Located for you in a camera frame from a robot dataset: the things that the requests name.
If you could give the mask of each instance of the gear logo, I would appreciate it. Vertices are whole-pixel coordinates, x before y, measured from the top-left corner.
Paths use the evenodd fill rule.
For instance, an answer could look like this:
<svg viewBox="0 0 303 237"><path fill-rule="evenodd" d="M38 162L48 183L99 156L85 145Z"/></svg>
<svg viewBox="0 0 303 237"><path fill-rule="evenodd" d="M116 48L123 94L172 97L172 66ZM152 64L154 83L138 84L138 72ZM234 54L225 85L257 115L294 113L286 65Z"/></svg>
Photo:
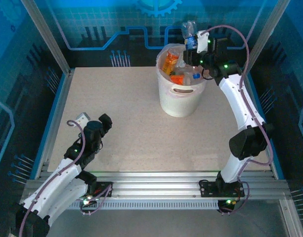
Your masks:
<svg viewBox="0 0 303 237"><path fill-rule="evenodd" d="M177 9L179 3L182 3L182 0L138 0L135 6L142 14L158 17L165 16L165 13L171 14L171 10Z"/></svg>
<svg viewBox="0 0 303 237"><path fill-rule="evenodd" d="M11 24L15 24L22 14L20 0L0 0L0 10Z"/></svg>

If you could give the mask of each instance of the trash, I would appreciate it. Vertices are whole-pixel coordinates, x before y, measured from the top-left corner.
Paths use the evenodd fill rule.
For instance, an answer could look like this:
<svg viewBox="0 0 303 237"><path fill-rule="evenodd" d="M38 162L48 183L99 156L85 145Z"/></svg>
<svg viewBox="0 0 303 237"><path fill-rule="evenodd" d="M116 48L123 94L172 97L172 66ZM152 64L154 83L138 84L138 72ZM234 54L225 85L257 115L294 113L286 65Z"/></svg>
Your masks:
<svg viewBox="0 0 303 237"><path fill-rule="evenodd" d="M174 46L174 49L181 53L185 51L185 45L180 44ZM164 50L158 55L156 64L160 105L168 115L177 118L186 117L192 114L198 107L204 93L207 80L201 79L201 77L199 79L191 78L192 80L199 80L199 82L196 81L194 85L186 85L191 84L191 80L188 81L189 79L185 77L184 70L196 70L196 73L200 70L197 67L194 69L190 65L185 65L185 67L175 67L172 76L177 77L170 78L169 75L162 71L166 57L167 52Z"/></svg>
<svg viewBox="0 0 303 237"><path fill-rule="evenodd" d="M190 65L185 65L184 68L175 67L172 74L173 75L184 75L183 84L180 84L181 78L179 78L179 83L177 83L177 77L174 77L175 80L171 80L179 85L195 85L201 82L203 79L201 76L202 69L199 67L191 67Z"/></svg>
<svg viewBox="0 0 303 237"><path fill-rule="evenodd" d="M184 75L171 75L170 79L175 84L184 85Z"/></svg>
<svg viewBox="0 0 303 237"><path fill-rule="evenodd" d="M175 48L169 48L165 63L163 64L162 67L162 71L165 74L167 75L171 74L177 63L177 60L179 59L179 56L180 56L180 52L178 50L176 50Z"/></svg>
<svg viewBox="0 0 303 237"><path fill-rule="evenodd" d="M176 67L178 68L184 68L185 67L185 61L183 60L183 52L180 53L179 59L177 60Z"/></svg>
<svg viewBox="0 0 303 237"><path fill-rule="evenodd" d="M197 26L195 21L187 21L182 23L182 36L185 39L186 50L196 49L197 40L195 34L197 33Z"/></svg>

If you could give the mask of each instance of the speckled work surface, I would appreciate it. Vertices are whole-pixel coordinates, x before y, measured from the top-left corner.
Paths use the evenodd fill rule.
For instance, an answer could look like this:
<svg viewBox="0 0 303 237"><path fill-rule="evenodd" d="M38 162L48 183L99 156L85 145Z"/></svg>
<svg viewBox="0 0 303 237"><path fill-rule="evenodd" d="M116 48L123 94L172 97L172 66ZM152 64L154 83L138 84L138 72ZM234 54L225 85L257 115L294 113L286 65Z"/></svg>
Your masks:
<svg viewBox="0 0 303 237"><path fill-rule="evenodd" d="M230 155L228 141L237 133L231 107L214 81L207 83L192 115L174 118L160 106L154 67L76 68L49 171L78 137L78 129L66 121L82 112L92 120L106 113L113 121L88 171L220 170ZM256 159L265 162L265 152ZM247 167L263 169L254 164Z"/></svg>

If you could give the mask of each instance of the metal grating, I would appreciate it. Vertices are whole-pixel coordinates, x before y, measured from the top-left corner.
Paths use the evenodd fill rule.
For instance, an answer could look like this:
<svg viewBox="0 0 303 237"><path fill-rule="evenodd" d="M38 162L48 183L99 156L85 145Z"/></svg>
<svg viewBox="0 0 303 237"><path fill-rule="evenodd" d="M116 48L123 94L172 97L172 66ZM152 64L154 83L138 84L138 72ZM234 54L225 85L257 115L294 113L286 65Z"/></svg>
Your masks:
<svg viewBox="0 0 303 237"><path fill-rule="evenodd" d="M93 204L83 210L94 210ZM82 201L75 201L68 210L79 210ZM102 210L215 210L218 209L215 200L106 200Z"/></svg>

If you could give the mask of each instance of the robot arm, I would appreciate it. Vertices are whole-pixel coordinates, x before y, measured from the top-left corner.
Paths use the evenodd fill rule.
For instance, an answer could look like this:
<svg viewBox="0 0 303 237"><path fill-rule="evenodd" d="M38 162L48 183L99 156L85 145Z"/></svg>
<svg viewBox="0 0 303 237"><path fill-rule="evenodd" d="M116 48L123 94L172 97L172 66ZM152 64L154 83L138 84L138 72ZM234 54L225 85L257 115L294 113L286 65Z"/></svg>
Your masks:
<svg viewBox="0 0 303 237"><path fill-rule="evenodd" d="M93 195L96 191L96 177L83 169L100 150L101 138L112 127L112 121L106 114L102 115L99 121L88 121L89 118L85 113L81 117L77 123L85 135L83 153L76 160L83 146L79 138L68 148L64 159L39 189L21 205L15 203L10 208L10 227L13 235L19 236L24 216L31 205L33 205L32 209L24 220L23 236L45 237L53 222L71 203L84 195Z"/></svg>
<svg viewBox="0 0 303 237"><path fill-rule="evenodd" d="M265 124L264 119L257 112L243 83L240 88L241 69L238 64L227 58L227 41L225 36L210 37L209 33L197 33L198 48L196 54L186 58L193 66L199 64L210 71L210 76L225 94L235 115L238 134L229 140L231 155L225 168L217 176L218 190L222 193L227 190L227 185L237 182L238 175L242 172L249 159L256 157L266 148L266 141L255 120L265 128L268 136L273 132L271 124ZM247 102L255 113L253 118L242 97L243 91Z"/></svg>

